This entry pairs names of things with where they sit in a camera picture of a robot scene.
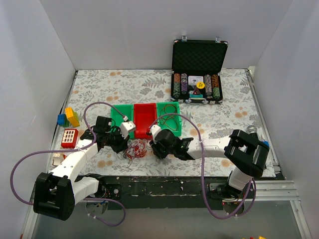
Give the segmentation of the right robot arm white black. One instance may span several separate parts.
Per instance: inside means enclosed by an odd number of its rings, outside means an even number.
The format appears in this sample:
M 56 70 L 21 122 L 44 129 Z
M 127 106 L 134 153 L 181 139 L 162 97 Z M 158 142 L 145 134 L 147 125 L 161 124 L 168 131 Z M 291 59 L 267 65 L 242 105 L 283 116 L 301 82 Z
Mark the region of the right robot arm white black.
M 198 140 L 192 137 L 179 138 L 169 129 L 154 125 L 148 133 L 152 136 L 150 146 L 160 159 L 173 155 L 180 160 L 196 160 L 202 156 L 227 158 L 235 169 L 230 173 L 226 185 L 218 189 L 218 194 L 226 198 L 239 197 L 252 178 L 263 175 L 269 146 L 258 139 L 255 130 L 246 133 L 236 129 L 230 136 Z

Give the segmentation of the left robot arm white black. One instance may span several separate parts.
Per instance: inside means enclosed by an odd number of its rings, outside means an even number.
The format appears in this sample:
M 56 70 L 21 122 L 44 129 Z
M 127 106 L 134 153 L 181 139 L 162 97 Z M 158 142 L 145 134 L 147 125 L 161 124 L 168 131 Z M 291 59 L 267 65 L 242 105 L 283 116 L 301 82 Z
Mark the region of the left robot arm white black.
M 34 212 L 65 221 L 80 201 L 101 199 L 106 195 L 100 175 L 80 176 L 80 172 L 105 146 L 116 153 L 128 148 L 135 124 L 128 118 L 124 118 L 120 126 L 111 126 L 111 123 L 111 118 L 97 117 L 96 124 L 80 137 L 74 152 L 49 173 L 39 174 L 35 183 Z

